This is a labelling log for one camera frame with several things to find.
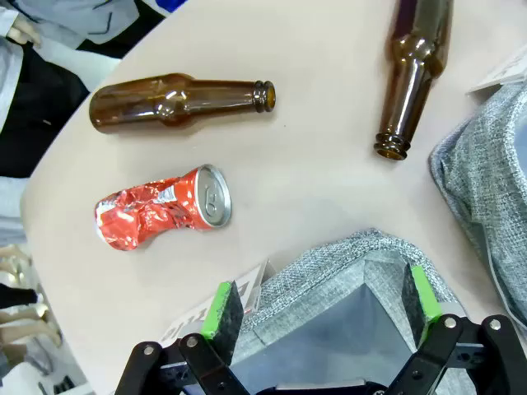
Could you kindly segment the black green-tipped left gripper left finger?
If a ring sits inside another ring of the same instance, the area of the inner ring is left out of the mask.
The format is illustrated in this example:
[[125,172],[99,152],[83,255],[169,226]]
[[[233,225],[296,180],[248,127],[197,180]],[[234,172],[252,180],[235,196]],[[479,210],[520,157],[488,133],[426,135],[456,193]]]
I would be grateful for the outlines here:
[[115,392],[179,394],[197,384],[206,394],[246,394],[230,369],[243,317],[236,283],[221,283],[197,332],[167,347],[139,342],[132,349]]

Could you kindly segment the person's pale hand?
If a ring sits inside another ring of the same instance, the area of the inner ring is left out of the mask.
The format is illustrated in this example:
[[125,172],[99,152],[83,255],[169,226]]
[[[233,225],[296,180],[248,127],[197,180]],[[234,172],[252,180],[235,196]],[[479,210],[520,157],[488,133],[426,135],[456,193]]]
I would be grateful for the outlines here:
[[18,44],[32,43],[36,47],[41,46],[40,34],[24,16],[16,17],[7,31],[7,38]]

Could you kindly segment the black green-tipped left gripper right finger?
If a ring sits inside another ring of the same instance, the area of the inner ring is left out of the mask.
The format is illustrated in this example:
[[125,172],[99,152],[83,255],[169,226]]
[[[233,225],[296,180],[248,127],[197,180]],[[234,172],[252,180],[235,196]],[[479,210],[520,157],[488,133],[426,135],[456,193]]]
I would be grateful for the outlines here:
[[422,323],[414,333],[412,354],[388,394],[432,394],[448,369],[463,369],[477,394],[525,394],[526,356],[514,325],[496,314],[480,324],[445,314],[426,273],[419,266],[405,270],[404,308]]

